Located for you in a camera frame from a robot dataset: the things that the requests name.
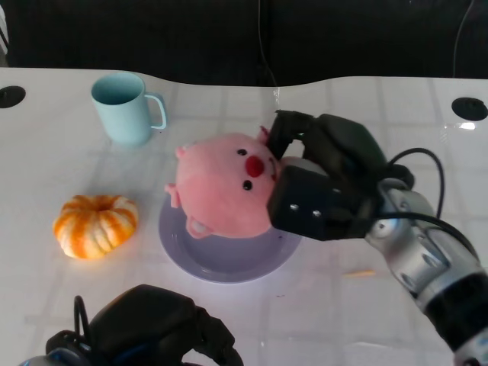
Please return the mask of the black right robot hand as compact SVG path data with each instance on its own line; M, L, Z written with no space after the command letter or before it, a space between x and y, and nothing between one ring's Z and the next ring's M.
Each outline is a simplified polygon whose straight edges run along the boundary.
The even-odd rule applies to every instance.
M320 241L358 239L371 229L387 160L360 123L277 111L267 147L281 171L267 203L271 225Z

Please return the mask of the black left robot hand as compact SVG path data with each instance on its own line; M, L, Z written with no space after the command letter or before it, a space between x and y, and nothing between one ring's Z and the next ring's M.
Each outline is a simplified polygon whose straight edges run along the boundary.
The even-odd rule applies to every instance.
M89 323L91 346L110 365L183 365L194 350L218 365L242 365L223 322L190 298L141 284L105 306Z

